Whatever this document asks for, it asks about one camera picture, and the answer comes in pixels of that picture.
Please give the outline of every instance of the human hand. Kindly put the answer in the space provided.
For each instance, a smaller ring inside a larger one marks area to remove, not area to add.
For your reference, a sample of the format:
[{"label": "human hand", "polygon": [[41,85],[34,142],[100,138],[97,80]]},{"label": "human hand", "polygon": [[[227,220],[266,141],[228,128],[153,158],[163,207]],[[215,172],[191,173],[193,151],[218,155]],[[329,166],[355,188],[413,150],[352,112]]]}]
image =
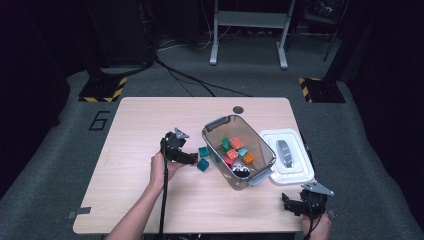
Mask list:
[{"label": "human hand", "polygon": [[[168,161],[168,181],[172,179],[175,172],[185,164]],[[149,185],[155,189],[163,189],[165,160],[162,153],[158,152],[151,158]]]},{"label": "human hand", "polygon": [[[315,229],[311,233],[310,240],[327,240],[330,237],[330,230],[331,230],[331,220],[328,217],[328,214],[325,212],[321,215],[321,219],[319,220],[316,218],[312,222],[312,227],[315,227]],[[309,232],[309,228],[311,226],[311,220],[308,216],[303,215],[302,220],[302,230],[303,233],[306,235]]]}]

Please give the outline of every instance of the colored block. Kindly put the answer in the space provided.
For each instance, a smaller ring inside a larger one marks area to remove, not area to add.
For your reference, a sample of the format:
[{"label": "colored block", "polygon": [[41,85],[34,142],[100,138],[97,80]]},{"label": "colored block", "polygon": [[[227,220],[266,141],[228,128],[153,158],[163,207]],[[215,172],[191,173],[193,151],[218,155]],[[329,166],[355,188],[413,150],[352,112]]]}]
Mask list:
[{"label": "colored block", "polygon": [[238,153],[236,150],[231,149],[230,151],[227,152],[228,157],[230,157],[230,159],[234,160],[238,157]]},{"label": "colored block", "polygon": [[209,162],[206,161],[204,158],[201,158],[199,163],[197,163],[197,168],[200,169],[200,171],[204,172],[209,167]]},{"label": "colored block", "polygon": [[228,151],[228,149],[230,148],[230,139],[222,139],[222,147],[224,147],[225,151]]},{"label": "colored block", "polygon": [[237,151],[237,153],[240,155],[240,156],[244,156],[246,153],[247,153],[247,149],[246,148],[240,148],[238,151]]},{"label": "colored block", "polygon": [[253,160],[255,160],[255,158],[253,157],[253,155],[251,154],[251,153],[246,153],[244,156],[243,156],[243,161],[246,163],[246,164],[251,164],[252,162],[253,162]]},{"label": "colored block", "polygon": [[238,150],[238,149],[240,149],[244,146],[243,143],[238,138],[232,138],[230,140],[230,145],[231,145],[231,147],[233,147],[236,150]]},{"label": "colored block", "polygon": [[207,157],[209,156],[209,151],[207,147],[201,147],[199,148],[199,155],[200,157]]},{"label": "colored block", "polygon": [[229,168],[231,168],[231,167],[233,166],[234,159],[231,159],[231,158],[229,158],[229,157],[226,157],[226,158],[224,159],[224,162],[228,165],[228,167],[229,167]]}]

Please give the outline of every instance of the plastic bin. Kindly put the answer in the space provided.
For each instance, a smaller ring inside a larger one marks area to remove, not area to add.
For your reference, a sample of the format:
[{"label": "plastic bin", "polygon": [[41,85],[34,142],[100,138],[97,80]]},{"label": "plastic bin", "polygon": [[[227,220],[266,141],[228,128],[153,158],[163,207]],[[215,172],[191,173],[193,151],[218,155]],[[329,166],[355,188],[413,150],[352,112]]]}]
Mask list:
[{"label": "plastic bin", "polygon": [[[247,186],[255,186],[273,173],[271,167],[276,159],[274,151],[240,116],[229,115],[206,124],[202,130],[202,137],[211,153],[212,162],[233,189],[240,191]],[[250,171],[250,175],[247,177],[235,175],[233,169],[224,161],[227,157],[227,150],[223,147],[223,139],[235,137],[243,143],[243,148],[254,157],[251,164],[245,165]]]}]

